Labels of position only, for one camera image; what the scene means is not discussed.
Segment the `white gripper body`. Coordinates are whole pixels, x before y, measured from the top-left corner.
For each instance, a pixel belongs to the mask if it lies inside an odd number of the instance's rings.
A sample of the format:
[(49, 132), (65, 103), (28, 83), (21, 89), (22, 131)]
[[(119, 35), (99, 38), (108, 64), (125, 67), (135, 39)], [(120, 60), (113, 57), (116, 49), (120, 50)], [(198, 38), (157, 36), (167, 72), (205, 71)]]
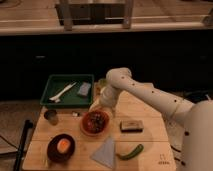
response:
[(103, 107), (114, 108), (118, 101), (118, 91), (110, 85), (104, 87), (100, 95), (100, 104)]

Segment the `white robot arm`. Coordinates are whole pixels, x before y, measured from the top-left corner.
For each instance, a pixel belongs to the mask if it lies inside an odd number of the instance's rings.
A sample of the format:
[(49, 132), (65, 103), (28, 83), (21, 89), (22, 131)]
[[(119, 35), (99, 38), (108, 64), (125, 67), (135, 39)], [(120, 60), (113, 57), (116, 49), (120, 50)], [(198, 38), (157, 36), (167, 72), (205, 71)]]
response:
[(193, 103), (135, 81), (129, 68), (114, 68), (106, 74), (107, 85), (100, 104), (114, 108), (122, 91), (144, 101), (184, 128), (179, 171), (213, 171), (213, 100)]

